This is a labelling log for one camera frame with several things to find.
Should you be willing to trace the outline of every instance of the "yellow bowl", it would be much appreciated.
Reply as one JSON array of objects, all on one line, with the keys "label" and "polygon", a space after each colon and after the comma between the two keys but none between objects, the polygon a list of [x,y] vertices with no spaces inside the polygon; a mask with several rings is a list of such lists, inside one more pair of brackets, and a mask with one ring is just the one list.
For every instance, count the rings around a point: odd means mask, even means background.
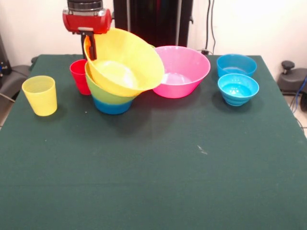
[{"label": "yellow bowl", "polygon": [[84,50],[93,80],[105,91],[133,97],[161,83],[163,62],[147,42],[117,28],[111,28],[106,34],[95,34],[94,38],[97,59],[89,58],[88,37]]}]

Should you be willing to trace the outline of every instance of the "plastic cup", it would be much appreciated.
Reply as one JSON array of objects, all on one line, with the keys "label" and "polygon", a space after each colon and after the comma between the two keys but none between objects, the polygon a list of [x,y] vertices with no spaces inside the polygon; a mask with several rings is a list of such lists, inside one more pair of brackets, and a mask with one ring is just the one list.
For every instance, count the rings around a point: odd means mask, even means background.
[{"label": "plastic cup", "polygon": [[75,61],[70,66],[71,74],[76,82],[79,92],[83,95],[91,95],[91,91],[87,86],[85,77],[85,64],[86,60],[81,59]]},{"label": "plastic cup", "polygon": [[22,90],[36,115],[49,116],[57,110],[56,83],[52,77],[31,77],[23,83]]}]

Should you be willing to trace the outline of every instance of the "blue bowl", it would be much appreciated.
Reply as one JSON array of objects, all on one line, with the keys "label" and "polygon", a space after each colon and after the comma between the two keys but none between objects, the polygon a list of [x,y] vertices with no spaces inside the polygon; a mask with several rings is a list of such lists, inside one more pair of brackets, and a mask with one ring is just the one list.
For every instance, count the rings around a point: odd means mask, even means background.
[{"label": "blue bowl", "polygon": [[250,57],[240,54],[227,54],[217,59],[219,77],[229,73],[239,73],[252,77],[256,72],[257,63]]},{"label": "blue bowl", "polygon": [[226,74],[219,78],[217,84],[226,103],[232,106],[245,104],[259,91],[258,83],[243,74]]},{"label": "blue bowl", "polygon": [[118,114],[123,114],[124,112],[128,111],[133,100],[124,104],[108,104],[99,101],[98,99],[94,98],[94,104],[96,108],[105,114],[110,114],[110,115],[118,115]]}]

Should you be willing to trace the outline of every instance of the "green table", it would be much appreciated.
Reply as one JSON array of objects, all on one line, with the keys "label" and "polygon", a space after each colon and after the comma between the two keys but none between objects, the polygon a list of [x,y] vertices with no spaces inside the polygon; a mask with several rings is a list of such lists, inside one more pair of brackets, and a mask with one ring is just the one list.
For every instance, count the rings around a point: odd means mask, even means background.
[{"label": "green table", "polygon": [[224,103],[211,73],[193,94],[152,91],[117,116],[76,90],[80,56],[40,56],[58,111],[20,94],[0,132],[1,230],[307,229],[307,141],[263,60],[259,94]]}]

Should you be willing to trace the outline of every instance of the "white wall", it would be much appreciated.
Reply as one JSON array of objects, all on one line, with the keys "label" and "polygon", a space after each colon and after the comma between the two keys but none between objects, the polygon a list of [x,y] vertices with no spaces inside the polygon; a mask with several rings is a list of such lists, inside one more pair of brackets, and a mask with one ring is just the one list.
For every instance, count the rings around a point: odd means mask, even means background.
[{"label": "white wall", "polygon": [[[208,0],[194,0],[189,47],[205,46]],[[306,0],[215,0],[213,28],[216,54],[262,55],[271,74],[289,59],[307,68]]]},{"label": "white wall", "polygon": [[[262,55],[275,77],[284,59],[307,67],[306,0],[215,1],[216,54]],[[207,4],[194,0],[189,47],[205,46]],[[104,5],[113,10],[112,0]],[[12,65],[30,64],[39,54],[81,53],[80,37],[63,25],[64,6],[66,0],[0,0],[0,33]]]}]

